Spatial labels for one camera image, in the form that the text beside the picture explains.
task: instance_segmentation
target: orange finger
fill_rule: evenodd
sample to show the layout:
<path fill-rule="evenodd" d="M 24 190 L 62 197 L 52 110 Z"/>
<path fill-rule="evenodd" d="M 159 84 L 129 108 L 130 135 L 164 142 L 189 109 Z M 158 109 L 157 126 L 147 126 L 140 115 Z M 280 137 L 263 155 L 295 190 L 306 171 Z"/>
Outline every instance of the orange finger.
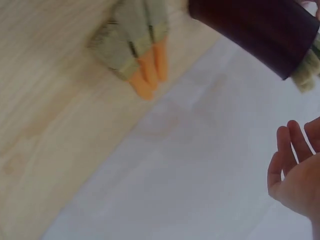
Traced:
<path fill-rule="evenodd" d="M 140 69 L 133 74 L 133 76 L 129 80 L 129 83 L 142 99 L 150 101 L 154 98 L 152 89 L 150 85 L 144 80 Z"/>
<path fill-rule="evenodd" d="M 150 85 L 152 90 L 156 90 L 158 87 L 158 75 L 155 67 L 154 51 L 152 49 L 148 50 L 137 61 L 141 66 L 145 81 Z"/>
<path fill-rule="evenodd" d="M 168 80 L 167 37 L 153 45 L 155 67 L 161 82 Z"/>

